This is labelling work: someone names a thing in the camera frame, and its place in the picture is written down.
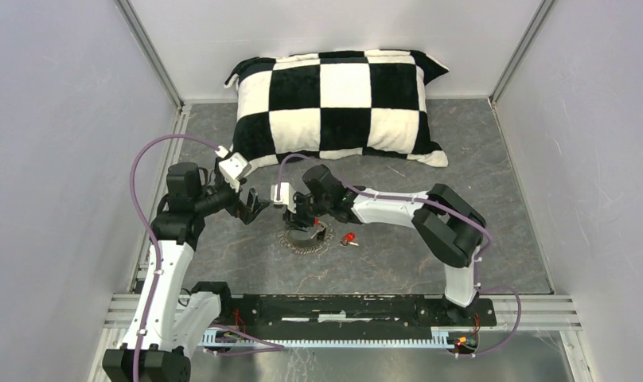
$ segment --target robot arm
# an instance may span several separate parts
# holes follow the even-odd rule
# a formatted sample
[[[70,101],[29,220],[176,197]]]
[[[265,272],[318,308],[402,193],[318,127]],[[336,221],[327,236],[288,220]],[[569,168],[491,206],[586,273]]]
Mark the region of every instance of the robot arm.
[[[444,222],[440,219],[445,215],[441,209],[415,201],[416,198],[436,201],[485,226],[481,214],[450,187],[437,184],[431,191],[420,193],[380,193],[357,187],[368,194],[380,195],[380,198],[368,197],[344,187],[324,165],[309,169],[303,175],[303,181],[310,193],[297,193],[290,184],[282,183],[277,198],[277,185],[271,189],[275,207],[286,207],[284,221],[291,227],[307,229],[314,224],[316,216],[330,215],[341,223],[386,223],[414,228],[434,256],[444,264],[445,299],[461,308],[473,305],[477,298],[473,256],[483,239],[482,234],[453,216]]]
[[[200,289],[192,294],[181,316],[175,317],[181,283],[197,249],[205,217],[225,209],[249,224],[269,205],[258,198],[254,189],[249,190],[247,203],[243,203],[240,186],[246,181],[244,175],[250,165],[241,155],[229,153],[223,147],[217,154],[212,185],[208,184],[208,171],[195,163],[183,162],[169,168],[166,177],[169,192],[160,201],[157,216],[151,223],[162,251],[162,264],[156,271],[155,248],[151,245],[148,274],[134,320],[120,349],[109,349],[104,354],[103,369],[114,382],[131,380],[132,354],[139,338],[142,339],[140,369],[145,370],[149,380],[187,380],[184,378],[189,378],[190,357],[197,347],[197,339],[216,318],[229,314],[222,309],[226,302],[221,301],[218,294]],[[207,178],[206,184],[202,184],[201,170]],[[154,286],[155,272],[158,280]],[[152,303],[146,307],[153,289]],[[140,330],[146,310],[146,328]]]

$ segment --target gray floor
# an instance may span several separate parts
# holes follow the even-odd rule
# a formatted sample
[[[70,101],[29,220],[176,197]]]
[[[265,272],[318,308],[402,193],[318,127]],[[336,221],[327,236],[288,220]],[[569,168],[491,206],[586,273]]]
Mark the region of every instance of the gray floor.
[[[483,333],[481,348],[504,333]],[[519,332],[501,351],[455,361],[438,349],[288,349],[257,356],[195,352],[191,381],[483,381],[571,382],[558,332]]]
[[[193,105],[187,133],[230,146],[236,103]],[[394,192],[451,186],[488,221],[496,244],[481,263],[484,287],[510,284],[520,293],[550,291],[536,238],[516,183],[505,144],[493,113],[482,99],[427,101],[432,137],[448,154],[450,165],[435,169],[395,158],[355,156],[326,165],[356,185]],[[213,167],[214,154],[195,142],[185,142],[181,161]],[[310,167],[286,165],[285,179],[306,191],[301,176]],[[277,166],[256,170],[246,187],[269,195]],[[339,224],[336,236],[357,234],[359,247],[342,247],[334,240],[312,255],[296,255],[279,245],[281,211],[268,208],[244,226],[226,212],[207,219],[184,286],[202,280],[227,281],[234,293],[442,293],[441,263],[415,230],[384,224]]]

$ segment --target metal floor panel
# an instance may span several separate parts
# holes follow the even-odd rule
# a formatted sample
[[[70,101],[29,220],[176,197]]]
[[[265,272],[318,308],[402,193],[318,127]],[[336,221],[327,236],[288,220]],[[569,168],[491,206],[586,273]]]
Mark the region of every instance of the metal floor panel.
[[[481,348],[504,336],[483,333]],[[191,365],[193,382],[574,380],[558,332],[520,332],[501,351],[465,360],[439,349],[288,349],[245,357],[195,352]]]

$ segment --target checkered pillow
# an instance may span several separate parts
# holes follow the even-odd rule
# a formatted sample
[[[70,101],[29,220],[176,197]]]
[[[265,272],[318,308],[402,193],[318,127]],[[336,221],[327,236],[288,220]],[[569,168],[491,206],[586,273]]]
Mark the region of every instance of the checkered pillow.
[[[448,69],[418,51],[256,57],[225,81],[239,90],[233,150],[252,170],[288,154],[354,154],[448,166],[427,125],[425,85]]]

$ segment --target white wall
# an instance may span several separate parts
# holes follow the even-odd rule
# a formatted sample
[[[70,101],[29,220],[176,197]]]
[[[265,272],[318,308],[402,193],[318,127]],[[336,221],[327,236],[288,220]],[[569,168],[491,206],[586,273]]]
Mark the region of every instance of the white wall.
[[[557,2],[498,113],[602,381],[643,381],[643,0]]]
[[[132,0],[185,99],[232,99],[241,60],[337,49],[420,49],[450,73],[431,97],[487,96],[540,0]]]
[[[0,381],[87,377],[174,113],[112,1],[0,2]]]

